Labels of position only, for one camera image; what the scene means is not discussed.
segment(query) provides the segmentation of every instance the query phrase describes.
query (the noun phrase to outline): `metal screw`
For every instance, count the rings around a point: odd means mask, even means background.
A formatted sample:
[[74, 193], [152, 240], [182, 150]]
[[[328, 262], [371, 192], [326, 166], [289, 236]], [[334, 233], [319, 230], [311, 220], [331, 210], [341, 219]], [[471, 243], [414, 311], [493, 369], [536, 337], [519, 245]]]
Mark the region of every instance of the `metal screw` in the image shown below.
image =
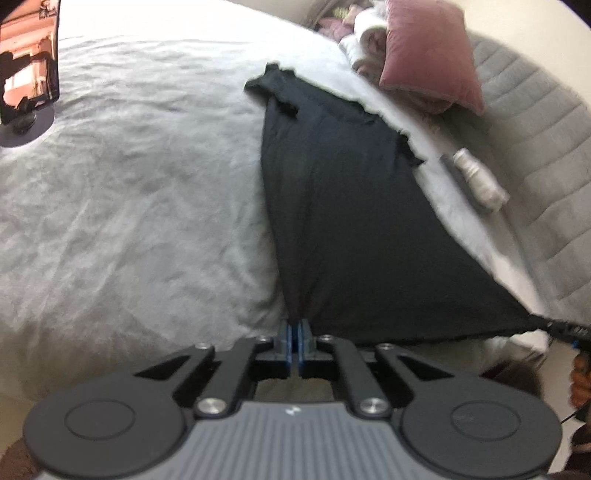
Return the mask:
[[223, 413], [227, 407], [228, 404], [226, 404], [221, 398], [204, 398], [197, 404], [197, 409], [201, 413], [206, 413], [208, 415], [219, 415], [220, 413]]
[[379, 415], [388, 409], [388, 403], [381, 398], [366, 398], [361, 401], [359, 408], [367, 415]]

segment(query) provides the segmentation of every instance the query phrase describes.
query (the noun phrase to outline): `wrinkled sheet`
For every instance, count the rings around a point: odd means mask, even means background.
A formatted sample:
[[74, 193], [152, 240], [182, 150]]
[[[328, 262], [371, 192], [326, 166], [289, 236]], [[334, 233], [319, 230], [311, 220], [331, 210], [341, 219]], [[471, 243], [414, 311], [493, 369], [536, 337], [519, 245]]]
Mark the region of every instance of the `wrinkled sheet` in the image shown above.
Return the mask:
[[[485, 265], [494, 252], [437, 135], [318, 34], [217, 0], [63, 0], [59, 47], [55, 124], [0, 151], [0, 393], [36, 400], [124, 362], [275, 330], [264, 107], [243, 91], [268, 61], [409, 132], [450, 232]], [[478, 370], [501, 344], [446, 355]]]

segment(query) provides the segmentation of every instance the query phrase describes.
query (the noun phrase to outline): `cable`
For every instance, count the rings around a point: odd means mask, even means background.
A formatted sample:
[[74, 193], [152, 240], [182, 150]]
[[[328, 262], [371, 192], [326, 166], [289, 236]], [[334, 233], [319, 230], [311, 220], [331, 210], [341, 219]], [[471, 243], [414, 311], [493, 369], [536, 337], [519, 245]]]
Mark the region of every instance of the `cable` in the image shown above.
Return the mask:
[[564, 420], [562, 420], [560, 422], [560, 424], [562, 425], [563, 423], [569, 421], [571, 418], [573, 418], [575, 415], [577, 415], [579, 412], [585, 410], [586, 408], [588, 408], [589, 404], [591, 403], [591, 400], [587, 400], [582, 407], [578, 408], [577, 410], [575, 410], [574, 412], [572, 412], [568, 417], [566, 417]]

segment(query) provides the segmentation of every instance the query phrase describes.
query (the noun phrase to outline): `pillow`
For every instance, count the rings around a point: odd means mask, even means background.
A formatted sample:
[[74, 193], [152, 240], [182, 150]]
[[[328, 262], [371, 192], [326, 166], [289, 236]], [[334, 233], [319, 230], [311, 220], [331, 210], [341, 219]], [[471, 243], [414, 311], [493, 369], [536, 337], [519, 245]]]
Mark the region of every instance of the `pillow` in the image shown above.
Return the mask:
[[387, 0], [386, 6], [387, 53], [380, 87], [437, 100], [430, 103], [430, 113], [459, 103], [483, 114], [462, 10], [443, 0]]

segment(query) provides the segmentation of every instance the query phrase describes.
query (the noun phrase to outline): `phone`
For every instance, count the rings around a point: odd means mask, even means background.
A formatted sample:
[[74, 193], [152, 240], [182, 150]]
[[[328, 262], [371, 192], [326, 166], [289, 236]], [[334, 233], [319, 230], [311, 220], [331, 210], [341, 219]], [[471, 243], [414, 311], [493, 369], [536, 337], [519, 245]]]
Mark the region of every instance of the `phone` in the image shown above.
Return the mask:
[[4, 125], [60, 97], [60, 2], [25, 0], [0, 24], [0, 118]]

